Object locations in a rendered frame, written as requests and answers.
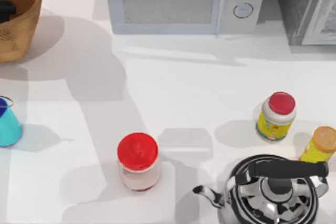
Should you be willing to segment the clear jar with red lid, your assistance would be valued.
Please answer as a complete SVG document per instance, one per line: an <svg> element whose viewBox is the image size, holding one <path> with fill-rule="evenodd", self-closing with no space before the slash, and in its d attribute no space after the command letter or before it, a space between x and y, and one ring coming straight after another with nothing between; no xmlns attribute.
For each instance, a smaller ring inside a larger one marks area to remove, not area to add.
<svg viewBox="0 0 336 224"><path fill-rule="evenodd" d="M146 191L158 182L159 147L152 136L142 132L125 136L118 144L117 157L121 180L128 189Z"/></svg>

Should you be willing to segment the teal cup with blue inside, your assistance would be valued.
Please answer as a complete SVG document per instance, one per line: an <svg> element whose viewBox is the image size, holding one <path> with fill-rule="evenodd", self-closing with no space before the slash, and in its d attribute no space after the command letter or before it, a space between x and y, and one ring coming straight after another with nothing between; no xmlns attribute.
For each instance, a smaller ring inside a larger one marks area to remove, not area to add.
<svg viewBox="0 0 336 224"><path fill-rule="evenodd" d="M18 142L22 127L12 110L13 101L0 95L0 147L8 147Z"/></svg>

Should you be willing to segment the wooden bowl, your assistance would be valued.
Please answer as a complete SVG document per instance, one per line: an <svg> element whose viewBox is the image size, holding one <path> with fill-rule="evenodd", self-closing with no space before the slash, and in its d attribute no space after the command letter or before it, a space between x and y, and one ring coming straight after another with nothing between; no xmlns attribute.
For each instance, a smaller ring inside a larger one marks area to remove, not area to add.
<svg viewBox="0 0 336 224"><path fill-rule="evenodd" d="M16 14L0 24L0 63L23 59L31 46L40 17L42 0L9 0Z"/></svg>

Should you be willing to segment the microwave knob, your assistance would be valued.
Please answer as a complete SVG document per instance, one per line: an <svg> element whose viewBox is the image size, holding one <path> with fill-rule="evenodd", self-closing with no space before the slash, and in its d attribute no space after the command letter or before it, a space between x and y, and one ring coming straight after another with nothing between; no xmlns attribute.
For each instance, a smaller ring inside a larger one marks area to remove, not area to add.
<svg viewBox="0 0 336 224"><path fill-rule="evenodd" d="M249 17L254 11L254 8L249 3L242 3L240 5L236 5L233 9L233 14L235 17L239 19L244 19Z"/></svg>

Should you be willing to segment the black object in bowl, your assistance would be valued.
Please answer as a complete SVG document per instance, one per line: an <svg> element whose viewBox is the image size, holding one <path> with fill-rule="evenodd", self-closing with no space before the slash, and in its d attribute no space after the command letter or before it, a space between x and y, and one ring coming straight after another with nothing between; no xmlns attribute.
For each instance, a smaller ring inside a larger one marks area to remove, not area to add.
<svg viewBox="0 0 336 224"><path fill-rule="evenodd" d="M10 20L16 14L16 6L12 1L0 0L0 24Z"/></svg>

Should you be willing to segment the pale microwave oven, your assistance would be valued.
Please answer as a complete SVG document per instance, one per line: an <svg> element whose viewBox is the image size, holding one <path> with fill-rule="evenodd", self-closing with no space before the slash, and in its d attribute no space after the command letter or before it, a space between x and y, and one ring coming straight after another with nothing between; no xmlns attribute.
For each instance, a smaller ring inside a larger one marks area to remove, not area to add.
<svg viewBox="0 0 336 224"><path fill-rule="evenodd" d="M219 35L255 30L263 0L225 0ZM112 31L125 35L210 35L216 32L219 0L107 0ZM236 5L249 3L253 13L234 16Z"/></svg>

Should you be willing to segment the yellow jar with red lid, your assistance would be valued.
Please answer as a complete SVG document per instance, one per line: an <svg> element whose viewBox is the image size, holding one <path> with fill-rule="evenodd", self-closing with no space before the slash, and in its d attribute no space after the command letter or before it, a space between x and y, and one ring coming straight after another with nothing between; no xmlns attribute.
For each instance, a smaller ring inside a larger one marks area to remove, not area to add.
<svg viewBox="0 0 336 224"><path fill-rule="evenodd" d="M281 141L287 136L295 117L294 97L287 92L275 92L261 106L256 131L268 141Z"/></svg>

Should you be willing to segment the yellow bottle with orange lid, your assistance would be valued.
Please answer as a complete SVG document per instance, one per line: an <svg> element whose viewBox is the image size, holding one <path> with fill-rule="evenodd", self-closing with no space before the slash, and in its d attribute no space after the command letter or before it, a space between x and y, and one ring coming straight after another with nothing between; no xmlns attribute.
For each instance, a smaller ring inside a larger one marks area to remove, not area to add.
<svg viewBox="0 0 336 224"><path fill-rule="evenodd" d="M304 162L328 162L336 152L336 129L320 126L315 129L299 160Z"/></svg>

